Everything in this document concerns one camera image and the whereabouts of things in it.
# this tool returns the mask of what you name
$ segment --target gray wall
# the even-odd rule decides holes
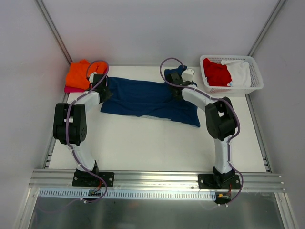
[[[252,93],[274,172],[283,173],[305,228],[305,1],[289,0],[255,54],[264,89]]]
[[[68,65],[33,0],[0,7],[0,228],[13,228],[44,158]]]
[[[44,0],[74,61],[247,55],[278,0]]]

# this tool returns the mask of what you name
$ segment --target plastic basket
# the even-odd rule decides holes
[[[215,87],[210,86],[206,80],[203,68],[203,60],[208,58],[214,63],[221,63],[222,60],[242,60],[246,61],[250,65],[251,75],[251,86],[250,87]],[[200,69],[203,78],[204,90],[209,93],[220,93],[220,94],[232,94],[232,95],[243,95],[249,94],[255,90],[262,89],[264,87],[262,75],[259,72],[258,66],[251,56],[230,56],[230,55],[203,55],[200,57]]]

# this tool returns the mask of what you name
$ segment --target purple cable loop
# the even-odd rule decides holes
[[[238,174],[240,175],[240,177],[241,177],[241,187],[240,187],[238,193],[236,194],[236,196],[235,196],[233,199],[231,199],[231,201],[230,201],[230,203],[231,203],[233,200],[235,200],[235,199],[240,195],[240,193],[242,192],[242,189],[243,189],[243,187],[244,187],[244,176],[242,175],[242,173],[241,173],[240,171],[238,171],[238,170],[231,164],[231,150],[230,150],[231,147],[230,147],[230,143],[231,143],[232,139],[235,138],[235,137],[237,137],[237,136],[239,135],[239,133],[240,133],[240,122],[239,122],[239,119],[238,119],[238,117],[237,117],[237,114],[236,114],[235,110],[233,109],[233,107],[232,107],[226,100],[224,100],[224,99],[213,98],[213,97],[211,97],[209,94],[207,94],[207,93],[205,93],[205,92],[203,92],[203,91],[201,91],[201,90],[198,90],[197,88],[192,88],[192,87],[189,87],[189,86],[176,85],[176,84],[173,84],[173,83],[168,82],[168,81],[166,80],[166,78],[165,78],[165,77],[163,76],[163,74],[162,74],[162,66],[163,66],[163,64],[164,64],[166,61],[168,61],[168,60],[176,60],[176,61],[178,61],[182,66],[184,66],[183,63],[182,63],[179,59],[174,58],[174,57],[169,57],[169,58],[166,58],[164,61],[162,61],[162,63],[160,64],[160,75],[161,75],[162,79],[163,79],[168,85],[173,86],[173,87],[192,89],[192,90],[194,90],[194,91],[196,91],[196,92],[198,92],[198,93],[204,95],[205,97],[207,97],[207,98],[209,98],[209,99],[211,99],[211,100],[214,100],[214,101],[221,101],[221,102],[225,103],[225,104],[229,107],[229,109],[232,111],[232,113],[233,113],[233,115],[234,115],[234,118],[235,118],[235,120],[236,120],[236,122],[237,122],[237,123],[236,123],[236,124],[237,124],[237,132],[236,132],[233,136],[231,136],[231,137],[228,139],[228,141],[227,141],[227,144],[228,144],[228,163],[229,163],[230,167],[231,167],[236,173],[238,173]]]

